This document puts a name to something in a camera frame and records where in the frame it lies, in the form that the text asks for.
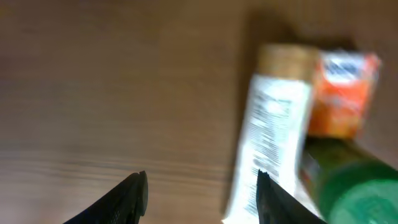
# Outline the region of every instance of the brown bottle cap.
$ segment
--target brown bottle cap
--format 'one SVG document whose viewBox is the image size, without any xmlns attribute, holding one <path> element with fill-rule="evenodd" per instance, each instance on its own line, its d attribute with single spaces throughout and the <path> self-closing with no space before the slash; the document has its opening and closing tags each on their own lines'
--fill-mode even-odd
<svg viewBox="0 0 398 224">
<path fill-rule="evenodd" d="M 320 61 L 315 47 L 294 44 L 264 45 L 259 49 L 257 71 L 261 75 L 312 83 Z"/>
</svg>

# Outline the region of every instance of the orange package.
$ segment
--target orange package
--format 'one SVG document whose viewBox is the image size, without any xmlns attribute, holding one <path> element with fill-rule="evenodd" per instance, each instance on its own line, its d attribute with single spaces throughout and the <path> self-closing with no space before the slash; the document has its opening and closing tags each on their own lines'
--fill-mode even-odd
<svg viewBox="0 0 398 224">
<path fill-rule="evenodd" d="M 380 60 L 374 54 L 323 53 L 308 135 L 355 137 L 377 82 L 379 66 Z"/>
</svg>

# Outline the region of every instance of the green can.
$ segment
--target green can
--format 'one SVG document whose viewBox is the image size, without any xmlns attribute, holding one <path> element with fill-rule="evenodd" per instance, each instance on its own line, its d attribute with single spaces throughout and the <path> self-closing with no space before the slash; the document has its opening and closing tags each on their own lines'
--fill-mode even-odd
<svg viewBox="0 0 398 224">
<path fill-rule="evenodd" d="M 328 223 L 398 223 L 398 172 L 353 141 L 308 139 L 300 176 Z"/>
</svg>

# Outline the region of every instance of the green lid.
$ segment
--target green lid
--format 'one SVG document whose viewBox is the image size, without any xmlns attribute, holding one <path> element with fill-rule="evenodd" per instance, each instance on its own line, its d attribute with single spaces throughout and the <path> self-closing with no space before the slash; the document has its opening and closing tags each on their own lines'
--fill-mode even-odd
<svg viewBox="0 0 398 224">
<path fill-rule="evenodd" d="M 362 161 L 334 173 L 320 191 L 319 209 L 329 224 L 398 222 L 398 173 Z"/>
<path fill-rule="evenodd" d="M 373 180 L 357 185 L 335 202 L 329 223 L 397 223 L 397 189 L 396 180 Z"/>
</svg>

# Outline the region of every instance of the wood grain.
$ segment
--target wood grain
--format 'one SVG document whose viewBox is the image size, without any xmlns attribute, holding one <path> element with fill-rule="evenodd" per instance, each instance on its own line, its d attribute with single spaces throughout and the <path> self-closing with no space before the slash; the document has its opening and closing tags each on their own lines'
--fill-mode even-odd
<svg viewBox="0 0 398 224">
<path fill-rule="evenodd" d="M 398 167 L 394 1 L 0 2 L 1 223 L 61 223 L 146 170 L 142 223 L 219 223 L 264 42 L 384 61 L 361 142 Z"/>
</svg>

